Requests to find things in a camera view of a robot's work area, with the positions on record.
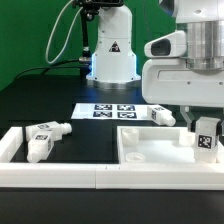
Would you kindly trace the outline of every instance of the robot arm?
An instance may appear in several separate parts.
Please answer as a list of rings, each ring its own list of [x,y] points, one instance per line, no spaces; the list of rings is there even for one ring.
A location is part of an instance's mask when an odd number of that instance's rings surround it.
[[[189,131],[196,133],[195,158],[215,161],[210,152],[217,151],[223,135],[221,120],[195,121],[189,108],[224,108],[224,0],[158,3],[176,18],[176,30],[145,46],[151,59],[143,67],[143,97],[148,103],[180,105]]]

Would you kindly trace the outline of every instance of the black cable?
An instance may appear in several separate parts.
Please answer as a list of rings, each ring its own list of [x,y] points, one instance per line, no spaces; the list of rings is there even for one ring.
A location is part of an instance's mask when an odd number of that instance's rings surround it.
[[[73,62],[79,62],[79,59],[71,59],[71,60],[65,60],[65,61],[59,61],[57,63],[54,63],[53,65],[51,65],[49,68],[44,69],[44,71],[42,71],[40,73],[40,75],[44,75],[45,73],[47,73],[49,70],[51,70],[51,68],[54,68],[56,66],[59,65],[64,65],[64,64],[69,64],[69,63],[73,63]]]
[[[74,68],[77,68],[77,69],[89,69],[89,66],[86,66],[86,65],[83,65],[83,66],[72,66],[72,67],[37,67],[37,68],[30,68],[30,69],[27,69],[25,71],[22,71],[20,72],[19,74],[17,74],[14,78],[14,80],[18,79],[20,76],[22,76],[23,74],[27,73],[27,72],[30,72],[30,71],[37,71],[37,70],[43,70],[43,69],[74,69]]]

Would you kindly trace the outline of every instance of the black tabletop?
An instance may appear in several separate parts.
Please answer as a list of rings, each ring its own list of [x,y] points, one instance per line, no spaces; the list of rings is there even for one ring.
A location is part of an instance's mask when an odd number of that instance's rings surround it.
[[[56,143],[46,162],[113,164],[118,163],[117,126],[155,125],[150,121],[72,120],[76,103],[145,104],[140,88],[96,89],[75,76],[22,77],[0,92],[0,136],[11,126],[69,122],[72,133]],[[26,144],[22,145],[12,162],[27,162],[26,150]],[[0,222],[222,224],[224,193],[0,188]]]

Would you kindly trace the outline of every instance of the printed marker sheet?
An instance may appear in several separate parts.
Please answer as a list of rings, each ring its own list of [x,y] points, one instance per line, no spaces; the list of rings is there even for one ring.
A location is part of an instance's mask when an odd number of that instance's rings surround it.
[[[147,105],[77,103],[72,119],[149,120]]]

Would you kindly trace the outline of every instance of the warning label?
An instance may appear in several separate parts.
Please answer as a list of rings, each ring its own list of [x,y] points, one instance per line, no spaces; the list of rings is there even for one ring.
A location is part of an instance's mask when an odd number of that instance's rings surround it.
[[[110,48],[110,52],[121,52],[117,42],[115,41],[112,47]]]

